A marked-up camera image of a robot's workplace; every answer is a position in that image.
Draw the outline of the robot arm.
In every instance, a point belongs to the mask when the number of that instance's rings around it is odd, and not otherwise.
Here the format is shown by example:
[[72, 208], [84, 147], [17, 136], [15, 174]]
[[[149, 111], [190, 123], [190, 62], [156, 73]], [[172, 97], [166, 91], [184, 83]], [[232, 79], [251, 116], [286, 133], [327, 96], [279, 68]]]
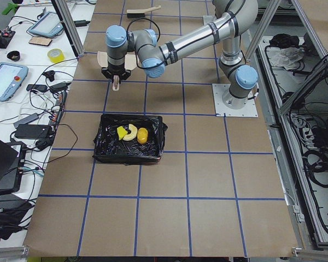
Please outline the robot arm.
[[241, 35], [255, 21], [257, 1], [213, 1], [216, 20], [183, 35], [173, 41], [157, 45], [152, 29], [130, 31], [112, 25], [106, 31], [107, 65], [102, 74], [119, 84], [131, 75], [126, 69], [126, 55], [134, 52], [141, 62], [140, 69], [149, 78], [158, 78], [165, 67], [217, 43], [222, 43], [219, 67], [230, 81], [224, 92], [224, 104], [232, 109], [241, 109], [248, 100], [250, 91], [256, 86], [256, 70], [243, 63]]

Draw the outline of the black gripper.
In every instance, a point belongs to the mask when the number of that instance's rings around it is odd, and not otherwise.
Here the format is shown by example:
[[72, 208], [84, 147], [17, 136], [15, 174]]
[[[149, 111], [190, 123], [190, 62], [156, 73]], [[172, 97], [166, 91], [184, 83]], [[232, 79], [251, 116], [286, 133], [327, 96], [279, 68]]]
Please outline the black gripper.
[[105, 78], [111, 79], [112, 81], [114, 81], [114, 76], [118, 76], [120, 82], [122, 80], [127, 80], [131, 76], [131, 71], [125, 69], [125, 61], [123, 61], [120, 65], [109, 63], [106, 67], [101, 68], [101, 72]]

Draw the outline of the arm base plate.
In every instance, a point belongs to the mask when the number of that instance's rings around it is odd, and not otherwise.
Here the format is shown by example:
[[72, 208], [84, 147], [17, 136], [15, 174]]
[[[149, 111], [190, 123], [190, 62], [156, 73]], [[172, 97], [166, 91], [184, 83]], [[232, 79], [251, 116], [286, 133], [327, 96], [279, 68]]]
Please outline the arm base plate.
[[230, 84], [212, 84], [212, 89], [217, 117], [258, 117], [252, 91], [246, 98], [239, 99], [230, 94]]
[[216, 28], [219, 28], [221, 26], [220, 23], [216, 23], [216, 16], [215, 15], [203, 15], [203, 25], [207, 25], [209, 23], [214, 23]]

